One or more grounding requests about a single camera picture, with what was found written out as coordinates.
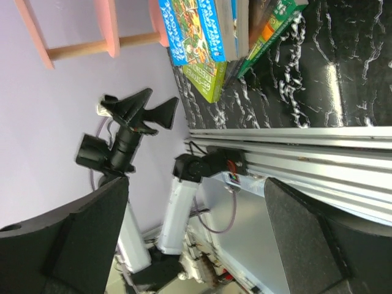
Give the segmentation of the green 65-storey treehouse book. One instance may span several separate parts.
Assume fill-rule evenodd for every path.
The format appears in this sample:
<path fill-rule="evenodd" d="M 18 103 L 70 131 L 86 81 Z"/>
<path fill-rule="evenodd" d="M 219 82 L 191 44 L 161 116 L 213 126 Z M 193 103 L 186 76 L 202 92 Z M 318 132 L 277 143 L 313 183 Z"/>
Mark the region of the green 65-storey treehouse book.
<path fill-rule="evenodd" d="M 189 64 L 183 66 L 184 75 L 209 103 L 216 103 L 221 96 L 227 62 Z"/>

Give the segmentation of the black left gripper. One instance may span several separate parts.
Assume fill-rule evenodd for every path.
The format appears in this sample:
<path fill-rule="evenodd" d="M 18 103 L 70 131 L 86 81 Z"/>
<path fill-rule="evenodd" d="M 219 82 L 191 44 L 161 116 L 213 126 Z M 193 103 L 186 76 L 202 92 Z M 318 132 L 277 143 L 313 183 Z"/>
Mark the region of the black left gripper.
<path fill-rule="evenodd" d="M 124 176 L 126 173 L 133 173 L 135 167 L 132 161 L 142 136 L 157 134 L 157 130 L 149 128 L 144 121 L 172 129 L 179 102 L 177 97 L 173 97 L 155 108 L 145 110 L 144 107 L 152 93 L 151 88 L 145 88 L 123 99 L 104 95 L 102 106 L 118 124 L 138 123 L 137 127 L 135 130 L 129 130 L 121 126 L 116 133 L 113 146 L 108 146 L 101 138 L 85 134 L 75 162 L 105 176 Z"/>

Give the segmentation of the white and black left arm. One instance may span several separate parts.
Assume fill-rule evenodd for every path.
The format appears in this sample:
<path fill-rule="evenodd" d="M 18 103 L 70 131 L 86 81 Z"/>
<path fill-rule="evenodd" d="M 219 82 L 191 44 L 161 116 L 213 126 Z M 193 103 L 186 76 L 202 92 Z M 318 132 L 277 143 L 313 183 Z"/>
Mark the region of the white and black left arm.
<path fill-rule="evenodd" d="M 117 177 L 135 172 L 132 161 L 145 135 L 158 131 L 147 126 L 156 123 L 165 129 L 173 127 L 179 99 L 173 97 L 152 109 L 145 109 L 153 91 L 145 88 L 129 97 L 118 99 L 104 95 L 97 105 L 100 115 L 108 115 L 119 124 L 114 142 L 109 145 L 99 136 L 84 135 L 76 156 L 78 165 L 101 172 L 98 186 Z M 180 256 L 191 209 L 203 178 L 222 172 L 235 176 L 247 174 L 244 151 L 221 146 L 208 146 L 202 156 L 182 154 L 175 159 L 171 194 L 157 244 L 146 248 L 135 220 L 126 222 L 130 253 L 126 255 L 128 273 L 124 276 L 133 293 L 158 292 L 183 270 Z"/>

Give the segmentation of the blue 26-storey treehouse book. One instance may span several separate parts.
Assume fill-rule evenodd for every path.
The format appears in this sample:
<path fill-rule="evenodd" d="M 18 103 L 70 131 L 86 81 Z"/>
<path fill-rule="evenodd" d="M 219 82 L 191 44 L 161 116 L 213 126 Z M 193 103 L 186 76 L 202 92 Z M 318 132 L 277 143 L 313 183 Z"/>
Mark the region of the blue 26-storey treehouse book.
<path fill-rule="evenodd" d="M 159 1 L 175 66 L 236 61 L 249 52 L 249 1 Z"/>

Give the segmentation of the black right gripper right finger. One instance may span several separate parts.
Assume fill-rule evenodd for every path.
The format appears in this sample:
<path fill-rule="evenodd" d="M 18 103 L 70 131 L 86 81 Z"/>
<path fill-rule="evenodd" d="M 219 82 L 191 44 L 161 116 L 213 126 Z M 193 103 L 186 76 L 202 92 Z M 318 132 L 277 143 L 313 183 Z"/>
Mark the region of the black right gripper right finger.
<path fill-rule="evenodd" d="M 268 178 L 264 195 L 290 293 L 391 293 L 391 227 Z"/>

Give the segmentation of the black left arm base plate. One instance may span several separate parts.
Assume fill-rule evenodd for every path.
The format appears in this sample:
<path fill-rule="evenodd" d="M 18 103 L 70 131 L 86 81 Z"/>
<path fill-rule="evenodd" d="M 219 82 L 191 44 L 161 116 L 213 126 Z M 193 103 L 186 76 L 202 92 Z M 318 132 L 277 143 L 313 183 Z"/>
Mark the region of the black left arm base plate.
<path fill-rule="evenodd" d="M 245 151 L 242 149 L 221 146 L 208 146 L 205 160 L 212 175 L 220 172 L 231 172 L 237 175 L 248 175 Z"/>

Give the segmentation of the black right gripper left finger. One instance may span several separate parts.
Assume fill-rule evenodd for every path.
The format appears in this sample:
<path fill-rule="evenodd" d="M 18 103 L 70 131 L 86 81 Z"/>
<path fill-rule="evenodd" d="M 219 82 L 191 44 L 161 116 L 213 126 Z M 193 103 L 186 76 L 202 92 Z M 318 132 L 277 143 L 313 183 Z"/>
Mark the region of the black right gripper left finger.
<path fill-rule="evenodd" d="M 116 178 L 1 229 L 1 293 L 103 293 L 128 199 Z"/>

